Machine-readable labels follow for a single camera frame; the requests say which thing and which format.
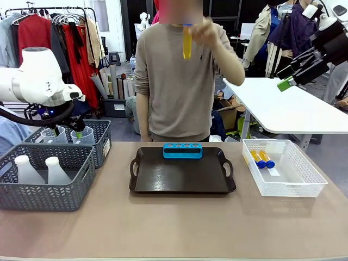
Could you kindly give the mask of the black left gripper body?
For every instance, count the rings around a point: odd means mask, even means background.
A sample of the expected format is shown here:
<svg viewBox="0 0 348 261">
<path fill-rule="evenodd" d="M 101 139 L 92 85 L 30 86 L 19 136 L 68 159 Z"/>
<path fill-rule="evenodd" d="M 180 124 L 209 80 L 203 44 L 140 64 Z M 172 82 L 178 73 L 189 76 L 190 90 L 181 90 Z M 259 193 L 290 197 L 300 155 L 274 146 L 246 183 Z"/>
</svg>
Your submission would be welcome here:
<svg viewBox="0 0 348 261">
<path fill-rule="evenodd" d="M 57 126 L 65 126 L 72 129 L 75 132 L 82 132 L 85 129 L 85 123 L 80 115 L 68 115 L 65 117 L 63 115 L 59 115 L 54 119 L 55 122 L 52 125 L 50 125 L 51 129 L 55 129 Z"/>
</svg>

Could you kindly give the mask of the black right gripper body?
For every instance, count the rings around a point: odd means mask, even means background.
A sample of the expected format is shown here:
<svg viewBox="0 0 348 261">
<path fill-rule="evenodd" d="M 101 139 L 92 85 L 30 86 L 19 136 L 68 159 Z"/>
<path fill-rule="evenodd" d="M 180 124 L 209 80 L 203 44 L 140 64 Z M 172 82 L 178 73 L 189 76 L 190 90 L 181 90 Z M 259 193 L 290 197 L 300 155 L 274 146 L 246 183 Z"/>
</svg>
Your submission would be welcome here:
<svg viewBox="0 0 348 261">
<path fill-rule="evenodd" d="M 347 61 L 347 29 L 338 21 L 311 37 L 312 46 L 326 63 L 339 65 Z"/>
</svg>

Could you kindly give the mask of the person's left hand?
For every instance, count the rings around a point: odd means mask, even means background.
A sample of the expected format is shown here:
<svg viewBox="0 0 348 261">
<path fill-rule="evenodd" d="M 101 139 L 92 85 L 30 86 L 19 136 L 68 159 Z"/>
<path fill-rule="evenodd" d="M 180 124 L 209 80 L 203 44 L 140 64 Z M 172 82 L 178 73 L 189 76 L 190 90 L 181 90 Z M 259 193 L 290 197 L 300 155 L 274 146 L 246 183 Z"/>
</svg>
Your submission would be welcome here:
<svg viewBox="0 0 348 261">
<path fill-rule="evenodd" d="M 203 17 L 202 22 L 194 24 L 189 28 L 192 39 L 199 45 L 208 46 L 213 49 L 218 42 L 218 33 L 210 18 Z"/>
</svg>

